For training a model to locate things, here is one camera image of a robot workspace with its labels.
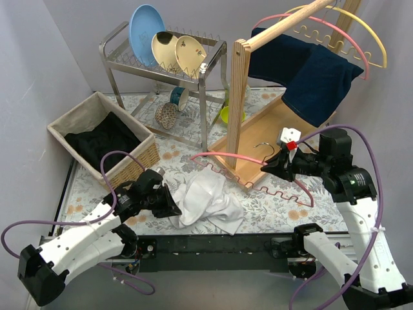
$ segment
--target yellow hanger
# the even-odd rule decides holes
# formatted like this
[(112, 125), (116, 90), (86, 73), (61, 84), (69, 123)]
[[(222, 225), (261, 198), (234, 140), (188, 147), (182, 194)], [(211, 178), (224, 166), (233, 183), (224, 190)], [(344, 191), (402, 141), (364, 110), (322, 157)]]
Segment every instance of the yellow hanger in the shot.
[[(303, 8), (303, 7), (305, 7), (305, 5), (297, 6), (296, 8), (292, 8), (292, 9), (288, 10), (288, 11), (285, 12), (285, 13), (291, 13), (291, 12), (296, 11), (296, 10), (299, 10), (299, 9), (301, 9), (301, 8)], [(368, 25), (366, 24), (366, 22), (364, 22), (364, 20), (360, 19), (358, 16), (356, 16), (356, 15), (350, 13), (350, 12), (347, 12), (346, 10), (343, 10), (342, 8), (338, 8), (338, 7), (330, 6), (330, 5), (326, 6), (325, 8), (328, 8), (328, 9), (335, 10), (335, 11), (338, 11), (338, 12), (340, 12), (340, 13), (343, 13), (343, 14), (351, 17), (351, 18), (354, 19), (355, 21), (357, 21), (357, 22), (358, 22), (359, 24), (361, 24), (361, 26), (363, 26), (364, 28), (366, 28), (366, 30), (367, 30), (367, 31), (372, 35), (372, 37), (376, 40), (376, 42), (377, 42), (377, 44), (379, 45), (379, 48), (380, 48), (380, 50), (381, 50), (381, 53), (383, 54), (383, 65), (378, 65), (378, 64), (376, 64), (376, 63), (370, 62), (370, 58), (371, 58), (371, 55), (372, 55), (372, 54), (371, 54), (370, 52), (365, 52), (364, 54), (367, 56), (367, 59), (369, 60), (368, 63), (370, 63), (370, 64), (373, 65), (373, 66), (379, 67), (379, 68), (387, 68), (387, 52), (386, 52), (386, 49), (385, 49), (384, 45), (382, 44), (382, 42), (380, 41), (380, 38), (378, 37), (378, 35), (373, 31), (373, 29), (370, 28), (370, 26), (368, 26)], [(354, 47), (351, 47), (351, 48), (348, 50), (348, 52), (344, 52), (344, 51), (341, 51), (341, 52), (347, 55), (347, 54), (350, 53), (350, 50), (351, 50), (352, 48), (354, 49)], [(357, 60), (361, 60), (361, 58), (360, 58), (360, 57), (357, 57), (355, 54), (353, 55), (353, 57), (356, 58)]]

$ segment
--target wooden base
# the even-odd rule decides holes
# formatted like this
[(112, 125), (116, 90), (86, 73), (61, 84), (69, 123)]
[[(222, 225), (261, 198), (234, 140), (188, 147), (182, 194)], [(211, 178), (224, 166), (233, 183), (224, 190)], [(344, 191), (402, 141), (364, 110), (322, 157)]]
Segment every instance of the wooden base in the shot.
[[(267, 142), (271, 144), (276, 152), (277, 137), (279, 131), (284, 128), (295, 128), (301, 131), (301, 136), (306, 136), (316, 130), (315, 127), (302, 120), (297, 114), (292, 112), (278, 96), (259, 112), (248, 118), (241, 126), (238, 154), (262, 160), (271, 154), (272, 149), (266, 145), (254, 148), (254, 146)], [(221, 138), (208, 149), (210, 152), (226, 152), (227, 137)], [(260, 165), (245, 160), (237, 160), (235, 169), (231, 168), (224, 157), (215, 156), (218, 164), (228, 171), (229, 175), (238, 176), (240, 183), (259, 182), (266, 173), (260, 171)], [(252, 184), (245, 186), (240, 184), (244, 191), (249, 191)]]

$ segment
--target black cloth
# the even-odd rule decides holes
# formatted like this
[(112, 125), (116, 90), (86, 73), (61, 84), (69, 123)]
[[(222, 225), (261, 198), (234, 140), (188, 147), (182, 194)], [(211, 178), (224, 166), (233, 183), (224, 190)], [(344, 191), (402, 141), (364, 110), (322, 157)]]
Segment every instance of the black cloth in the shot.
[[(255, 28), (252, 36), (264, 31)], [(363, 69), (322, 45), (284, 34), (260, 47), (250, 58), (248, 76), (286, 87), (282, 100), (315, 127), (324, 123), (347, 95)]]
[[(101, 159), (106, 153), (113, 150), (130, 153), (141, 143), (113, 112), (109, 112), (94, 130), (80, 134), (67, 134), (65, 139), (97, 171), (100, 171)], [(122, 154), (107, 157), (103, 165), (105, 172), (108, 172), (124, 157), (125, 155)]]

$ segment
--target metal dish rack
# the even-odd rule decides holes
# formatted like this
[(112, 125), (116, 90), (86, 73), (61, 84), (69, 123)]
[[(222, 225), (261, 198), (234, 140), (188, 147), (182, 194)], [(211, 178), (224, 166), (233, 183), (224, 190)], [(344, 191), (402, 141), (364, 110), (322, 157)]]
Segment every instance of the metal dish rack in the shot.
[[(195, 79), (192, 77), (194, 76), (194, 72), (188, 72), (188, 69), (180, 73), (175, 73), (173, 72), (173, 70), (168, 70), (170, 65), (165, 65), (163, 63), (158, 65), (155, 60), (153, 61), (153, 63), (149, 64), (149, 66), (143, 65), (144, 61), (142, 61), (142, 59), (137, 59), (135, 57), (132, 49), (130, 48), (128, 39), (124, 40), (116, 49), (111, 50), (109, 54), (106, 55), (106, 44), (109, 41), (113, 40), (113, 38), (115, 38), (119, 33), (121, 33), (122, 30), (124, 30), (128, 25), (129, 22), (127, 21), (121, 23), (116, 29), (114, 29), (110, 34), (108, 34), (99, 45), (99, 53), (101, 55), (103, 65), (105, 66), (109, 82), (113, 88), (117, 103), (122, 108), (125, 108), (112, 70), (118, 70), (129, 74), (133, 74), (135, 76), (142, 76), (144, 78), (153, 79), (154, 81), (188, 88), (190, 96), (199, 98), (199, 115), (201, 117), (201, 144), (194, 143), (193, 141), (189, 141), (187, 139), (183, 139), (179, 136), (171, 135), (167, 132), (153, 129), (149, 126), (147, 127), (149, 130), (156, 134), (166, 136), (168, 138), (186, 143), (188, 145), (201, 147), (203, 152), (207, 152), (209, 131), (211, 130), (212, 126), (219, 117), (218, 113), (218, 115), (215, 117), (215, 120), (210, 124), (208, 130), (206, 110), (207, 100), (216, 103), (221, 103), (221, 108), (224, 107), (225, 100), (215, 98), (213, 96), (208, 96), (206, 94), (206, 79), (209, 73), (211, 73), (212, 69), (217, 64), (217, 62), (221, 60), (221, 82), (224, 89), (228, 91), (227, 42), (220, 40), (219, 37), (214, 39), (212, 35), (199, 35), (198, 32), (195, 34), (193, 34), (192, 31), (185, 32), (185, 30), (179, 32), (177, 28), (174, 30), (169, 28), (167, 30), (171, 34), (174, 34), (176, 37), (191, 36), (195, 38), (198, 42), (200, 42), (202, 45), (206, 45), (208, 47), (208, 54), (206, 55), (206, 58), (203, 60), (202, 64), (199, 66), (198, 79)], [(135, 108), (135, 110), (132, 112), (133, 117), (137, 115), (137, 113), (145, 106), (149, 99), (155, 95), (155, 93), (156, 90), (151, 91), (151, 93), (149, 93), (149, 95)]]

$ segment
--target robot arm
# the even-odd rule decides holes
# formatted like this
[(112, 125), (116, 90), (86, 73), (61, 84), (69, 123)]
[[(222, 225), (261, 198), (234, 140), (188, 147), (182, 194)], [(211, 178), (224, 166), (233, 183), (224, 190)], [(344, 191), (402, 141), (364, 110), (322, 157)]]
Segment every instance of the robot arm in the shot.
[[(322, 132), (315, 154), (298, 149), (298, 139), (294, 130), (283, 129), (279, 137), (281, 150), (261, 170), (287, 181), (294, 181), (296, 174), (321, 177), (345, 220), (359, 261), (372, 232), (378, 232), (357, 283), (343, 295), (349, 309), (384, 309), (413, 302), (413, 287), (400, 274), (384, 229), (374, 227), (377, 192), (370, 174), (352, 164), (350, 136), (337, 128)], [(296, 227), (294, 233), (297, 248), (316, 257), (340, 286), (354, 273), (357, 265), (328, 241), (317, 224)]]
[(138, 238), (123, 224), (129, 217), (144, 209), (157, 218), (181, 214), (163, 185), (162, 175), (153, 170), (143, 172), (137, 181), (120, 185), (115, 193), (117, 202), (112, 214), (100, 222), (90, 223), (111, 209), (111, 194), (82, 219), (85, 225), (38, 248), (29, 245), (21, 251), (18, 276), (39, 306), (55, 300), (66, 284), (99, 262), (117, 255), (134, 255)]

